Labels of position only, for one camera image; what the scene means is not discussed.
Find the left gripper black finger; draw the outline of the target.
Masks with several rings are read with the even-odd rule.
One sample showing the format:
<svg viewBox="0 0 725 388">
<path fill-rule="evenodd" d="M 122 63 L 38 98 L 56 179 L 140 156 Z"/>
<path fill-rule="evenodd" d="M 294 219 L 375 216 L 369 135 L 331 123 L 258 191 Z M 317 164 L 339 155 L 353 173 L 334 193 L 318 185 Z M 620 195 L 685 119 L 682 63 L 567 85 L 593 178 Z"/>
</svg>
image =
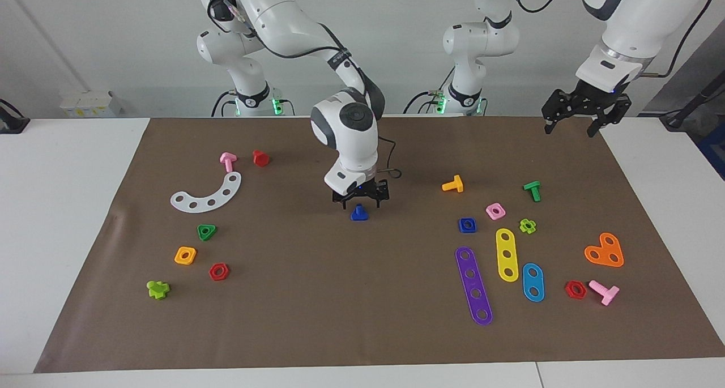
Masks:
<svg viewBox="0 0 725 388">
<path fill-rule="evenodd" d="M 614 104 L 608 112 L 604 112 L 603 110 L 598 111 L 596 118 L 593 119 L 587 128 L 587 136 L 593 138 L 606 125 L 619 124 L 627 111 L 629 111 L 630 106 L 631 104 Z"/>
<path fill-rule="evenodd" d="M 569 117 L 569 94 L 553 91 L 542 106 L 541 113 L 545 119 L 544 132 L 551 134 L 559 121 Z"/>
</svg>

